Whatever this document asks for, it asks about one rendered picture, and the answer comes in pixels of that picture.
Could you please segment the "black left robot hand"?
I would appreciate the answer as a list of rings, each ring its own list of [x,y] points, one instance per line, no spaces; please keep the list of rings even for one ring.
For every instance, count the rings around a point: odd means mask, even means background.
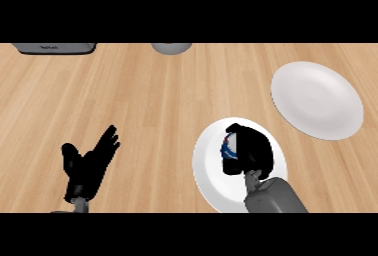
[[[116,128],[111,125],[94,148],[84,155],[71,143],[65,143],[60,147],[63,171],[68,175],[63,199],[68,203],[72,203],[78,197],[90,201],[96,196],[106,168],[121,145],[115,132]]]

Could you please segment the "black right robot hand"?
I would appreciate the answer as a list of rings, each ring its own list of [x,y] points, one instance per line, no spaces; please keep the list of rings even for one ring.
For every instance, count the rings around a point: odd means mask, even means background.
[[[226,133],[236,134],[238,159],[221,160],[223,173],[226,175],[246,174],[249,171],[261,171],[260,180],[264,180],[273,171],[273,149],[266,135],[255,129],[233,123],[226,128]]]

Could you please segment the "blue and white can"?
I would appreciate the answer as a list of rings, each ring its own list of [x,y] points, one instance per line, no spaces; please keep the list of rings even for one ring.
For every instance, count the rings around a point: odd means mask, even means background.
[[[236,134],[229,133],[223,139],[221,148],[220,148],[221,157],[224,159],[238,159],[236,154]]]

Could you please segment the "white round plate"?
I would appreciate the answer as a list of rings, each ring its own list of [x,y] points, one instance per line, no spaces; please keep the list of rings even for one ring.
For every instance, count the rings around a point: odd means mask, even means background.
[[[295,61],[274,72],[270,95],[280,116],[322,140],[351,137],[363,124],[363,103],[347,79],[326,66]]]
[[[198,189],[211,207],[221,213],[246,213],[243,175],[229,176],[223,173],[220,149],[227,135],[226,128],[233,123],[255,129],[266,135],[274,159],[270,176],[288,180],[286,160],[273,135],[258,123],[239,117],[217,120],[202,131],[193,149],[192,169]]]

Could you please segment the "grey round object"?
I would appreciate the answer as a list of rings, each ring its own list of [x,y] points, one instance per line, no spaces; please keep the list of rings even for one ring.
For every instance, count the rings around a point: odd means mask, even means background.
[[[190,43],[153,43],[153,50],[164,55],[177,55],[181,54],[189,48]]]

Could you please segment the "grey flat appliance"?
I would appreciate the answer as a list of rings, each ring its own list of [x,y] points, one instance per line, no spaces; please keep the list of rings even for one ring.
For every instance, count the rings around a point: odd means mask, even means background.
[[[94,43],[13,43],[22,54],[78,55],[94,51]]]

